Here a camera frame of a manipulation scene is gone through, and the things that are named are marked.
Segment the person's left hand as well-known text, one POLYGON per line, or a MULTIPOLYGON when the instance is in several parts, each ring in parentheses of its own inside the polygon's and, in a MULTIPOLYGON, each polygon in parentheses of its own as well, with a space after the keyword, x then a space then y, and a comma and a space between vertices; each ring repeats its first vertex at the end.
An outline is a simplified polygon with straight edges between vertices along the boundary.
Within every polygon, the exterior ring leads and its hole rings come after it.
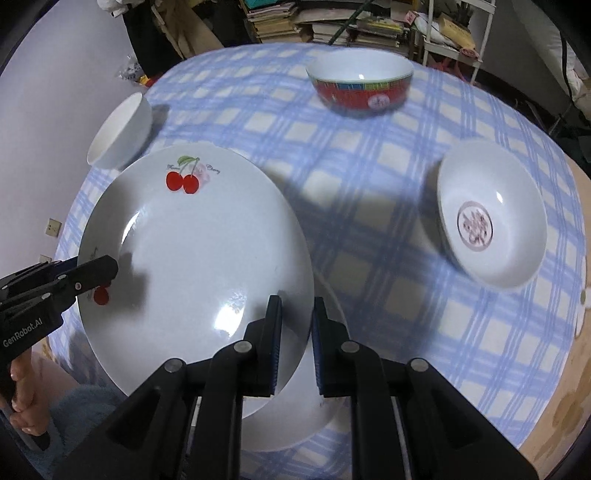
POLYGON ((10 377, 15 393, 10 400, 14 412, 10 424, 17 430, 32 436, 47 432, 50 413, 47 398, 34 369, 32 350, 29 349, 12 361, 10 377))

